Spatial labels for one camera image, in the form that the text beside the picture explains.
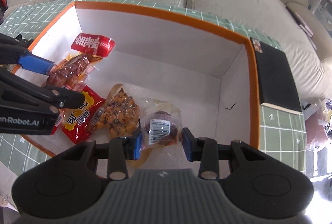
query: metal pin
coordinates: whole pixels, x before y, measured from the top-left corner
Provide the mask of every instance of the metal pin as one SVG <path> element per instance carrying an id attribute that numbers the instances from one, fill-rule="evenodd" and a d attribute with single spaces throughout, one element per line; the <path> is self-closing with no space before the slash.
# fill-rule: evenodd
<path id="1" fill-rule="evenodd" d="M 50 106 L 49 109 L 55 114 L 57 114 L 59 112 L 59 109 L 55 106 Z"/>
<path id="2" fill-rule="evenodd" d="M 215 180 L 217 178 L 217 174 L 212 171 L 205 171 L 200 174 L 200 177 L 206 180 Z"/>
<path id="3" fill-rule="evenodd" d="M 56 95 L 56 96 L 59 96 L 59 95 L 60 95 L 60 93 L 57 92 L 56 90 L 52 90 L 52 92 L 53 92 L 53 94 Z"/>
<path id="4" fill-rule="evenodd" d="M 110 178 L 112 180 L 123 180 L 123 179 L 125 179 L 125 177 L 126 177 L 126 174 L 123 172 L 112 172 L 110 174 Z"/>

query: black book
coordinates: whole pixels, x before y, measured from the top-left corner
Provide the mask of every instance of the black book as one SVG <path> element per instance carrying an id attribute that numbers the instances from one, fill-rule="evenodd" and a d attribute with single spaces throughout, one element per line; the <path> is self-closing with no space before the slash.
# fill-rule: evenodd
<path id="1" fill-rule="evenodd" d="M 260 103 L 299 115 L 302 107 L 284 52 L 251 38 L 255 49 Z"/>

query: cardboard box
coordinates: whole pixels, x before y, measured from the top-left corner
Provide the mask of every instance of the cardboard box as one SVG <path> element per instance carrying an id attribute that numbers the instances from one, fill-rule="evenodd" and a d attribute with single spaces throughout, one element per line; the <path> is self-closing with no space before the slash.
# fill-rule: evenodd
<path id="1" fill-rule="evenodd" d="M 30 49 L 60 62 L 81 32 L 111 37 L 117 43 L 87 81 L 100 96 L 106 97 L 114 84 L 122 83 L 136 98 L 165 100 L 177 106 L 183 127 L 196 137 L 214 138 L 222 144 L 239 139 L 258 148 L 258 78 L 249 39 L 175 12 L 75 2 L 49 24 Z M 16 74 L 37 85 L 46 80 L 44 75 L 22 69 Z M 64 134 L 27 138 L 50 154 L 73 146 Z M 92 138 L 109 140 L 107 134 L 96 133 Z M 192 167 L 197 172 L 198 166 L 185 159 L 178 145 L 154 150 L 142 168 Z M 227 162 L 220 167 L 220 175 L 226 176 Z"/>

